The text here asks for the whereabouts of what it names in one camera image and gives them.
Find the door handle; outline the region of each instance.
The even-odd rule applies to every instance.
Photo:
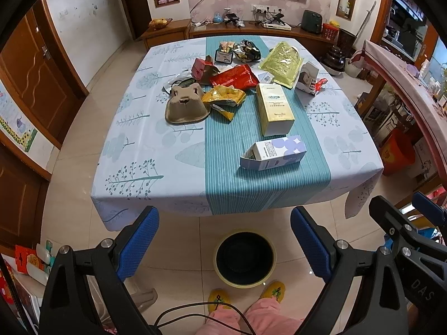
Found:
[[[50,60],[51,59],[51,55],[50,55],[50,52],[48,51],[46,46],[42,46],[42,51],[43,51],[43,56],[46,59]]]

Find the black pot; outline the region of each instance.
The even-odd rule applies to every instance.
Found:
[[[346,57],[337,46],[333,46],[321,62],[338,72],[345,71]]]
[[[267,281],[276,264],[273,245],[257,233],[230,235],[218,246],[214,268],[226,284],[251,288]]]

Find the yellow slipper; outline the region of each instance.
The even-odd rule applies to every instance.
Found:
[[[276,301],[281,302],[284,298],[285,291],[285,284],[279,281],[273,281],[264,288],[260,298],[273,298]]]
[[[223,290],[222,288],[212,290],[208,297],[208,302],[226,302],[228,304],[231,304],[230,296],[228,295],[227,291]],[[211,313],[213,311],[216,311],[218,308],[231,309],[230,306],[219,305],[216,303],[216,304],[208,305],[208,312]]]

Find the power outlet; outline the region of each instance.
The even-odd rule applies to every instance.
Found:
[[[271,5],[253,5],[252,6],[252,11],[257,12],[258,10],[260,10],[262,14],[264,13],[264,11],[271,12],[273,15],[279,13],[278,6],[271,6]]]

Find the tree print tablecloth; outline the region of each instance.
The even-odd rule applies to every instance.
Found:
[[[290,165],[291,170],[274,168],[260,174],[239,167],[238,155],[261,137],[253,93],[231,123],[216,112],[196,124],[165,121],[168,94],[163,84],[191,69],[195,58],[205,58],[218,41],[241,38],[255,41],[263,58],[268,49],[287,41],[299,50],[304,63],[310,61],[320,69],[318,78],[328,79],[315,97],[285,90],[296,116],[290,135],[301,134],[308,148],[303,161]],[[377,149],[352,104],[300,43],[276,37],[200,38],[164,44],[147,53],[113,118],[91,197],[108,230],[132,223],[147,205],[203,216],[317,203],[346,192],[345,215],[352,217],[382,170]],[[257,197],[265,200],[260,203]]]

